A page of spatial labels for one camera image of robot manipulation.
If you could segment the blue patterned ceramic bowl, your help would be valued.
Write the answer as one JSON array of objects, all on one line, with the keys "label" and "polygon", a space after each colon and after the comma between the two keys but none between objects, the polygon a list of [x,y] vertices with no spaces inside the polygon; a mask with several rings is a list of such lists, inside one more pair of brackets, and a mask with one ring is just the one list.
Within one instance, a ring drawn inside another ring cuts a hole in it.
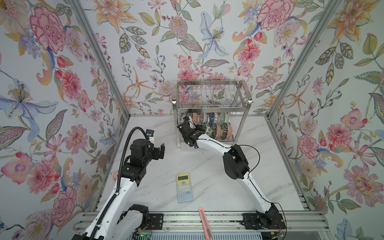
[{"label": "blue patterned ceramic bowl", "polygon": [[209,117],[209,121],[208,121],[209,126],[217,124],[220,120],[220,115],[218,113],[209,113],[208,117]]}]

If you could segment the green leaf pattern bowl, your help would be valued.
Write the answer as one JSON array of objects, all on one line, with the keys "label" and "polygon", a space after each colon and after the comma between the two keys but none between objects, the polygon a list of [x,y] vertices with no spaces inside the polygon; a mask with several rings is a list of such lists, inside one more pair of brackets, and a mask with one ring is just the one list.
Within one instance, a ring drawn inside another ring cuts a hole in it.
[{"label": "green leaf pattern bowl", "polygon": [[203,123],[203,130],[207,136],[211,136],[212,128],[209,126],[209,124]]}]

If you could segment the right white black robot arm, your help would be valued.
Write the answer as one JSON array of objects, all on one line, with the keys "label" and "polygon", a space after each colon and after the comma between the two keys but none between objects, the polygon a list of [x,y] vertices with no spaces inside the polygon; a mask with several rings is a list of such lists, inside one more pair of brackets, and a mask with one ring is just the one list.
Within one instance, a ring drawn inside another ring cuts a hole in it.
[{"label": "right white black robot arm", "polygon": [[227,176],[239,182],[254,203],[254,213],[242,214],[242,225],[247,230],[284,230],[287,222],[282,206],[268,200],[251,172],[249,162],[240,145],[221,143],[204,132],[201,125],[195,124],[189,116],[177,126],[184,142],[195,149],[203,149],[223,158]]}]

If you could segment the pale green ceramic bowl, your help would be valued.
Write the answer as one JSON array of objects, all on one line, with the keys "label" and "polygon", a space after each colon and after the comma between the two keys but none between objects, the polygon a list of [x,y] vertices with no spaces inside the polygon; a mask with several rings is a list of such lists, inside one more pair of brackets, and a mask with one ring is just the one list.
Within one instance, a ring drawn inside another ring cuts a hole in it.
[{"label": "pale green ceramic bowl", "polygon": [[218,124],[222,126],[223,124],[228,124],[230,122],[230,115],[229,113],[222,112],[219,115],[219,122]]}]

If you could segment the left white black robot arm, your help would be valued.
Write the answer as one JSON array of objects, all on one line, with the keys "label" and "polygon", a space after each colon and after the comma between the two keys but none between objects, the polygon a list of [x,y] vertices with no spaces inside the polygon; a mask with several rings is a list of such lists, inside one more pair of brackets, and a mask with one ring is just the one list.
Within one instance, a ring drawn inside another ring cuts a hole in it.
[{"label": "left white black robot arm", "polygon": [[126,210],[130,196],[137,190],[152,160],[163,159],[165,145],[154,147],[151,141],[138,139],[130,146],[131,154],[119,167],[114,191],[83,234],[73,240],[127,240],[149,225],[147,206],[134,204]]}]

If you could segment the purple striped bowl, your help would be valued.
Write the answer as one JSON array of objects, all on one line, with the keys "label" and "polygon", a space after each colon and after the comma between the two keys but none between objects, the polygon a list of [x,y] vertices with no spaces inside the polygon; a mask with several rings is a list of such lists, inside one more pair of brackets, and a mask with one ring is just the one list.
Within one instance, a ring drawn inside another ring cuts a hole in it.
[{"label": "purple striped bowl", "polygon": [[209,114],[208,113],[201,113],[199,118],[200,124],[206,124],[209,122]]}]

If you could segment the black white floral bowl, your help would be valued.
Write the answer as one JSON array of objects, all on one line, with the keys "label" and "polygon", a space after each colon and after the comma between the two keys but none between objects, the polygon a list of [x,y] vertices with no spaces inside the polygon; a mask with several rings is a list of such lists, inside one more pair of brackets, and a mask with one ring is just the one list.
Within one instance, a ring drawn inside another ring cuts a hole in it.
[{"label": "black white floral bowl", "polygon": [[215,140],[219,140],[221,138],[221,135],[222,135],[222,128],[221,128],[221,126],[219,124],[217,124],[217,123],[214,123],[211,126],[210,137],[215,139]]},{"label": "black white floral bowl", "polygon": [[233,135],[233,128],[231,126],[231,124],[229,123],[224,123],[222,125],[222,135],[221,135],[221,139],[222,140],[229,140]]},{"label": "black white floral bowl", "polygon": [[199,122],[199,114],[198,113],[192,113],[192,120],[194,123],[198,123]]}]

